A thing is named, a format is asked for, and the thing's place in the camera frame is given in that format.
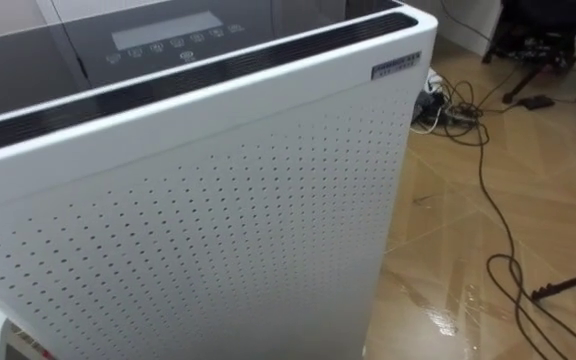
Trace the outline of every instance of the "display screen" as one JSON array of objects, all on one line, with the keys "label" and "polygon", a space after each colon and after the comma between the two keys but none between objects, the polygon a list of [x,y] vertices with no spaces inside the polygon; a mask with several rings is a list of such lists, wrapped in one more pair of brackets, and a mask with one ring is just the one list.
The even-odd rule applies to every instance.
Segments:
[{"label": "display screen", "polygon": [[112,33],[117,50],[150,44],[223,25],[210,11]]}]

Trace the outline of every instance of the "black chair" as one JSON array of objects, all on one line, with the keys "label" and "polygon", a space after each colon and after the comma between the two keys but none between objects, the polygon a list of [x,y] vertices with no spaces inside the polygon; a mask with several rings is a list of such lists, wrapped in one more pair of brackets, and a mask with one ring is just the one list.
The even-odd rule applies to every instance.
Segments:
[{"label": "black chair", "polygon": [[499,31],[483,63],[490,63],[493,55],[507,54],[508,47],[525,46],[522,41],[527,38],[537,39],[535,53],[541,52],[533,59],[531,71],[504,95],[505,104],[511,104],[515,95],[547,65],[564,69],[574,65],[576,0],[505,0],[500,23],[507,25],[506,29]]}]

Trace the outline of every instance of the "laminate floor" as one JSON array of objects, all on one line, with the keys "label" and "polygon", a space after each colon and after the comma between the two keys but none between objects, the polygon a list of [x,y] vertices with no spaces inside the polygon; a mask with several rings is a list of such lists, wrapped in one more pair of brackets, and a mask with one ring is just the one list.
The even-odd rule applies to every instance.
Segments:
[{"label": "laminate floor", "polygon": [[[480,57],[438,40],[433,68],[453,84],[470,81],[477,101],[514,64]],[[484,108],[502,109],[501,96],[523,70],[495,92]],[[576,96],[576,72],[540,75],[518,98]],[[528,112],[488,114],[484,177],[517,242],[527,289],[576,276],[576,104]],[[476,132],[464,140],[476,141]],[[500,220],[479,189],[479,149],[447,138],[411,134],[393,215],[373,319],[368,360],[539,359],[515,325],[513,304],[494,286],[486,259],[509,245]],[[507,263],[492,266],[513,294]],[[576,342],[539,310],[528,313],[567,356]],[[576,289],[544,300],[576,331]],[[560,359],[526,325],[549,359]]]}]

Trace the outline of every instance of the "white device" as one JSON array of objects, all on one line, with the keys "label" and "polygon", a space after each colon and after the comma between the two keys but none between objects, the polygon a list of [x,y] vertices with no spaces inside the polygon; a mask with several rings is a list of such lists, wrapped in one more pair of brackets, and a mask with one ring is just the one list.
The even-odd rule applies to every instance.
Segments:
[{"label": "white device", "polygon": [[0,37],[0,358],[6,319],[60,360],[361,357],[437,22],[249,11],[66,23],[76,67]]},{"label": "white device", "polygon": [[423,90],[428,94],[434,94],[441,91],[443,78],[432,68],[428,68],[428,77],[424,83]]}]

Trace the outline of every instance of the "perforated front panel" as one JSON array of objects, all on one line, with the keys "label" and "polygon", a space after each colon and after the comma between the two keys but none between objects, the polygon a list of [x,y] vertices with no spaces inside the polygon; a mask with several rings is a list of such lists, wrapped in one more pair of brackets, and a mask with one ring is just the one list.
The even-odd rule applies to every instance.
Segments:
[{"label": "perforated front panel", "polygon": [[356,360],[416,96],[401,83],[0,207],[0,302],[62,360]]}]

